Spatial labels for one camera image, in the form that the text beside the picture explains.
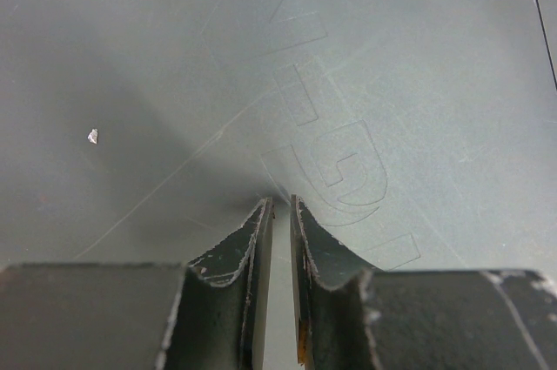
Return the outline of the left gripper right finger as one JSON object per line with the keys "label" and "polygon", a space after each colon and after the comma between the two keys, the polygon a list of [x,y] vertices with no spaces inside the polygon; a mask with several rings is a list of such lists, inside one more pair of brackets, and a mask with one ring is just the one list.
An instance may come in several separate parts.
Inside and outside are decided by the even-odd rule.
{"label": "left gripper right finger", "polygon": [[381,369],[369,305],[378,268],[331,235],[291,196],[297,358],[305,369]]}

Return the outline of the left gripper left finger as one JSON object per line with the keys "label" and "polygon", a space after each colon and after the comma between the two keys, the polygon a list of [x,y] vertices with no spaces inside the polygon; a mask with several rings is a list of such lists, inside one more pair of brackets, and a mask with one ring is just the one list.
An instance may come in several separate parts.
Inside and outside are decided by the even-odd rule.
{"label": "left gripper left finger", "polygon": [[185,265],[157,369],[260,369],[272,257],[271,198]]}

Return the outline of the dark blue network switch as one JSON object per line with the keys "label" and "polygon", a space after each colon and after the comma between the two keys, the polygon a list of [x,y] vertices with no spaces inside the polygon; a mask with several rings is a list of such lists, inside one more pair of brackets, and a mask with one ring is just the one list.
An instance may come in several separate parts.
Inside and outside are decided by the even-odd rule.
{"label": "dark blue network switch", "polygon": [[386,270],[556,276],[556,0],[1,0],[1,262],[190,260],[272,198]]}

